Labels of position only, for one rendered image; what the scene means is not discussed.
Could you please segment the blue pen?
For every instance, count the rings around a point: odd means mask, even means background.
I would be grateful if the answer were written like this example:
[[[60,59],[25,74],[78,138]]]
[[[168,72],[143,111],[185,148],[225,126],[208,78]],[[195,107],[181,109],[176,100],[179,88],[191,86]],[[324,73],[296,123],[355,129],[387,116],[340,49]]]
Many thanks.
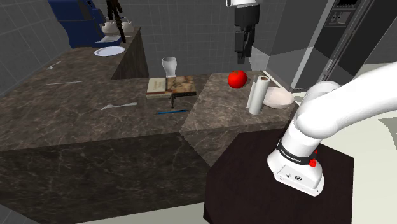
[[[172,110],[172,111],[161,111],[161,112],[157,112],[157,114],[162,115],[162,114],[184,113],[184,112],[189,112],[189,111],[186,109],[182,109],[182,110]]]

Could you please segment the white teapot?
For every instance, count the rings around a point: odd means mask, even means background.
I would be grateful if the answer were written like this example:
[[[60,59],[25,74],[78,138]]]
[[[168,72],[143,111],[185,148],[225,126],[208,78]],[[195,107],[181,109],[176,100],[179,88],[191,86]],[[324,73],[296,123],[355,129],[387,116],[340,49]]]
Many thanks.
[[[105,22],[102,26],[102,31],[104,34],[111,34],[118,32],[117,24],[114,20],[110,22]]]
[[[134,32],[134,26],[132,25],[132,22],[128,20],[127,17],[123,17],[125,19],[124,22],[122,22],[122,29],[124,32]]]

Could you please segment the white plate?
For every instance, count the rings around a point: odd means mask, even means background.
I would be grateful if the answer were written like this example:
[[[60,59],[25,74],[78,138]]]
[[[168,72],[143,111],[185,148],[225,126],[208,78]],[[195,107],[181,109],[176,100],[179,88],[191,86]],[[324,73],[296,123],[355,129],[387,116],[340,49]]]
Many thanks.
[[[122,46],[109,46],[109,47],[104,47],[96,50],[94,52],[94,55],[100,56],[100,57],[110,57],[114,55],[121,54],[125,51],[124,47]]]

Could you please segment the small black tool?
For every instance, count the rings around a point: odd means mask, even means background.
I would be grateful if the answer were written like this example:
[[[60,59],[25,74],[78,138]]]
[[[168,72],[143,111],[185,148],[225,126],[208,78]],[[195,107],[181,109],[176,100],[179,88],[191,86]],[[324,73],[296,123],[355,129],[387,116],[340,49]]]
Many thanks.
[[[171,100],[171,108],[172,109],[174,109],[174,100],[177,98],[177,97],[181,97],[182,95],[181,94],[171,94],[171,96],[169,97],[169,99]]]

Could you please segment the dark grey refrigerator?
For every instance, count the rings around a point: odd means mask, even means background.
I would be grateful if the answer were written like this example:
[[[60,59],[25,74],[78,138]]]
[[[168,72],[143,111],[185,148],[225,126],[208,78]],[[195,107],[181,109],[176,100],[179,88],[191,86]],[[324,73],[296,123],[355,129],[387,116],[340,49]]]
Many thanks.
[[[304,92],[351,81],[397,18],[397,0],[287,0],[266,71]]]

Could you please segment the black branched stand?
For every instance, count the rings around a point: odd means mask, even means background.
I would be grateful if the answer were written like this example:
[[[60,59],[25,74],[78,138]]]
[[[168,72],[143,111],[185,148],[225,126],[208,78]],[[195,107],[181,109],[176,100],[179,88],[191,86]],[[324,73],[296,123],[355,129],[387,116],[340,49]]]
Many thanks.
[[[122,28],[121,16],[119,15],[119,13],[123,12],[122,7],[119,4],[119,0],[106,0],[106,5],[109,20],[115,19],[116,26],[122,38],[122,42],[126,43],[125,34]]]

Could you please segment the dark robot stand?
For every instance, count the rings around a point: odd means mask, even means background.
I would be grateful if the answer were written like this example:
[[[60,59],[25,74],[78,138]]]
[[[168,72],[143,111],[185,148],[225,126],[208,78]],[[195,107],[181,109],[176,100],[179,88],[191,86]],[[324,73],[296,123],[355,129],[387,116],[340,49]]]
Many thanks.
[[[320,144],[324,188],[312,197],[275,180],[267,157],[284,129],[240,133],[207,173],[210,224],[352,224],[354,159]]]

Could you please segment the white paper towel roll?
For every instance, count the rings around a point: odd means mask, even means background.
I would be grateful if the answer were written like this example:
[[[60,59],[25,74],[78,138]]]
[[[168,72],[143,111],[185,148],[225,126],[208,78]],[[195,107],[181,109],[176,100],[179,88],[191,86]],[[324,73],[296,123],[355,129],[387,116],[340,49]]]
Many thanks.
[[[270,81],[271,79],[264,75],[255,77],[246,106],[252,115],[260,113]]]

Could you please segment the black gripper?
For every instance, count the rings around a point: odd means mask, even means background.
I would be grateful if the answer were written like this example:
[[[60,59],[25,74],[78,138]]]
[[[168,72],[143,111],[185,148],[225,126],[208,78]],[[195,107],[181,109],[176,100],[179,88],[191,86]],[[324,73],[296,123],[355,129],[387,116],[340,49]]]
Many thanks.
[[[234,25],[242,28],[235,32],[235,52],[237,63],[245,64],[245,58],[252,54],[252,46],[255,37],[255,25],[260,19],[260,5],[236,7],[234,9]]]

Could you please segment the blue coffee machine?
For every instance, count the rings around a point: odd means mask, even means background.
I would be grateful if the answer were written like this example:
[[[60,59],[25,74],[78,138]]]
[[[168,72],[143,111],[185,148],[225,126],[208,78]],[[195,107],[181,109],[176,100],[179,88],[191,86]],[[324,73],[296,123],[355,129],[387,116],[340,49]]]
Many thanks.
[[[120,35],[103,33],[101,24],[106,22],[105,17],[92,0],[48,0],[48,3],[67,32],[71,48],[104,48],[122,42]]]

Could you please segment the white fork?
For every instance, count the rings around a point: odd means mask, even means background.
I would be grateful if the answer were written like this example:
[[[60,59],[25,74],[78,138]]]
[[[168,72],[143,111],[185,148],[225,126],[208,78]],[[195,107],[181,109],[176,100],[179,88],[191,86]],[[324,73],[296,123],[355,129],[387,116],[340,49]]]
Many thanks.
[[[136,106],[136,105],[137,105],[136,102],[122,104],[122,105],[108,104],[108,105],[104,106],[103,108],[101,108],[101,111],[104,111],[105,109],[108,109],[108,108],[120,108],[120,107],[125,107],[125,106]]]

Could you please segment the brown patterned book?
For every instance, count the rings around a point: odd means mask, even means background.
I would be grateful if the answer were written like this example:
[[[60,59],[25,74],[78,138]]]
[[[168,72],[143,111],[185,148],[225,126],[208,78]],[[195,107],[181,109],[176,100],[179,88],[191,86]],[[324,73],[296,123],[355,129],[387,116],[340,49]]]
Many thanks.
[[[172,95],[181,97],[196,94],[197,91],[192,76],[150,78],[146,98],[170,98]]]

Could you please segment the red tomato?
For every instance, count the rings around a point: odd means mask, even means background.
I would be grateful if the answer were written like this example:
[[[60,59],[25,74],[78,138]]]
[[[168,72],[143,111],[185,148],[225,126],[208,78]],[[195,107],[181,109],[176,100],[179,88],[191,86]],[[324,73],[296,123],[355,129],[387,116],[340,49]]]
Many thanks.
[[[243,87],[246,82],[247,82],[247,75],[244,71],[232,71],[229,75],[228,75],[228,84],[230,87],[232,88],[241,88]]]

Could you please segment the white bowl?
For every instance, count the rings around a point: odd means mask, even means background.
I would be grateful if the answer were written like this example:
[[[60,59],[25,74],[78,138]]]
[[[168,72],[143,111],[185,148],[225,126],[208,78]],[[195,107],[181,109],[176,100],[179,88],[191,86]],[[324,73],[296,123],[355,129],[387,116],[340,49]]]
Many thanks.
[[[287,108],[294,102],[293,95],[283,88],[268,87],[263,100],[264,105],[274,109]]]

